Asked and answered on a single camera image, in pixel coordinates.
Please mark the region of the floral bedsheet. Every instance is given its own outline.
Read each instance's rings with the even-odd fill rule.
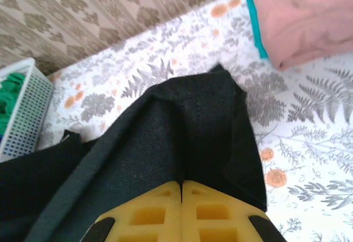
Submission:
[[[288,241],[353,241],[353,54],[285,72],[261,60],[245,0],[217,0],[50,76],[39,148],[101,136],[148,87],[221,62],[248,92],[268,216]]]

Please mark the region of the pink fabric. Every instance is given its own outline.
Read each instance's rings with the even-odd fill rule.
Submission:
[[[254,0],[270,61],[286,69],[353,51],[353,0]]]

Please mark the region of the bed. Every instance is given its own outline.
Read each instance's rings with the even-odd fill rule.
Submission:
[[[148,87],[217,62],[248,92],[279,231],[288,241],[353,241],[353,53],[276,71],[259,58],[245,0],[214,1],[51,75],[39,148],[65,129],[97,138]]]

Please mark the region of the patterned wallpaper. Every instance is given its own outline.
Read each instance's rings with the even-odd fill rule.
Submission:
[[[0,0],[0,67],[35,57],[45,74],[212,0]]]

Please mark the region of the green cloth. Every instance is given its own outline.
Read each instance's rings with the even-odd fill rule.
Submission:
[[[263,46],[263,43],[261,42],[258,13],[256,12],[254,0],[247,0],[247,3],[248,3],[249,13],[250,13],[250,19],[252,21],[255,47],[259,50],[261,58],[268,58],[269,56]]]
[[[21,91],[25,76],[11,73],[1,81],[0,89],[0,135],[5,134],[7,124],[15,108],[18,94]]]

